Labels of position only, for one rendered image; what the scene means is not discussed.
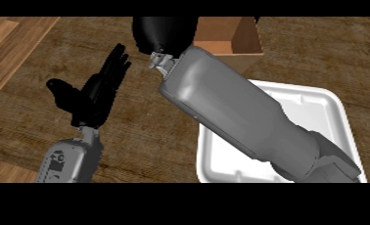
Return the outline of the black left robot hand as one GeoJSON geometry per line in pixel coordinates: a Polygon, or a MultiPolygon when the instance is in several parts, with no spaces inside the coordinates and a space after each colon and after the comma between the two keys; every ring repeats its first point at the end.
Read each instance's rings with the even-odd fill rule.
{"type": "Polygon", "coordinates": [[[117,44],[100,73],[92,75],[83,89],[77,89],[58,78],[52,78],[46,82],[57,107],[73,115],[71,125],[74,127],[88,126],[98,129],[107,121],[117,90],[132,65],[125,50],[125,45],[117,44]]]}

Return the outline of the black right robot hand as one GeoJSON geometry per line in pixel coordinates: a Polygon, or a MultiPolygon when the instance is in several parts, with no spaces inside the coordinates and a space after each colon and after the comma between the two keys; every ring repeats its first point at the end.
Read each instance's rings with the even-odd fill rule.
{"type": "Polygon", "coordinates": [[[134,17],[139,52],[178,56],[193,44],[197,25],[197,17],[134,17]]]}

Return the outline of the brown cardboard box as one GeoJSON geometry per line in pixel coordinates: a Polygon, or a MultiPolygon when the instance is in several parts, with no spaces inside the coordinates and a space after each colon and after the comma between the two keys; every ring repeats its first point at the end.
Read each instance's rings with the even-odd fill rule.
{"type": "Polygon", "coordinates": [[[216,55],[262,54],[253,17],[200,17],[194,44],[216,55]]]}

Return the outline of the white foam tray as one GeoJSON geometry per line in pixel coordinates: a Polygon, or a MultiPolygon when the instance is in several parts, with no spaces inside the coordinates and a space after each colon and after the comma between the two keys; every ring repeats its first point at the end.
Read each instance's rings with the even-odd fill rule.
{"type": "MultiPolygon", "coordinates": [[[[320,132],[361,168],[361,158],[338,95],[317,87],[261,80],[252,80],[252,83],[280,102],[289,119],[307,130],[320,132]]],[[[200,125],[199,134],[197,176],[202,183],[287,183],[271,164],[252,160],[205,125],[200,125]]]]}

